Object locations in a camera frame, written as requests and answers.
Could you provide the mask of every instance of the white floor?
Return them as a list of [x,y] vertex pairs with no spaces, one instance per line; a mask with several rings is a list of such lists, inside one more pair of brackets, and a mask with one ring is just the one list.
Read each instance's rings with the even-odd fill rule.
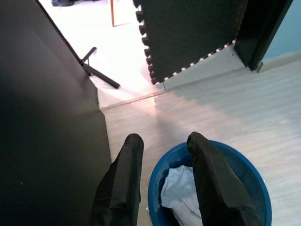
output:
[[90,65],[121,84],[116,90],[92,76],[98,88],[100,108],[112,107],[161,94],[182,84],[244,67],[232,47],[212,55],[159,85],[152,85],[145,61],[136,8],[132,0],[114,1],[116,27],[111,25],[108,0],[78,1],[70,7],[53,7],[51,0],[40,0],[79,57],[93,46],[97,51]]
[[301,61],[257,74],[214,76],[155,97],[104,110],[114,160],[126,136],[144,140],[138,226],[155,164],[192,131],[245,155],[265,180],[273,226],[301,225]]

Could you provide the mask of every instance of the black stand leg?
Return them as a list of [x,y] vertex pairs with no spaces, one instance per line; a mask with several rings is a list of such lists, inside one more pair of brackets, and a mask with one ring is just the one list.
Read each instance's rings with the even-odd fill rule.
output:
[[91,54],[96,50],[96,47],[93,47],[85,56],[84,58],[82,58],[81,60],[81,65],[83,67],[83,69],[90,74],[93,74],[95,76],[97,76],[98,78],[104,80],[106,83],[110,84],[111,86],[113,86],[114,88],[118,89],[120,87],[120,84],[115,82],[114,80],[110,79],[109,77],[105,76],[104,74],[100,73],[98,70],[96,70],[95,68],[85,64],[85,61],[87,59],[89,59],[89,57],[91,56]]

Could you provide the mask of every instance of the light gray floor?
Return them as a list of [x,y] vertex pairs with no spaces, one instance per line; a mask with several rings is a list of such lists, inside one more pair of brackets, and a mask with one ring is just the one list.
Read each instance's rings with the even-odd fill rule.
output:
[[301,225],[301,61],[248,69],[104,111],[112,159],[129,133],[144,139],[138,226],[151,225],[147,188],[160,157],[192,131],[244,154],[266,182],[274,226]]

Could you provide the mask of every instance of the black panel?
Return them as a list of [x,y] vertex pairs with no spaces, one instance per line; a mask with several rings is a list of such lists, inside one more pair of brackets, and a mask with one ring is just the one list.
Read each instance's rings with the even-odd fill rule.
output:
[[111,163],[95,88],[35,1],[0,24],[0,225],[85,225]]
[[240,59],[257,69],[293,0],[249,0],[235,44]]
[[197,63],[231,43],[238,34],[247,0],[140,0],[138,20],[150,48],[152,83]]

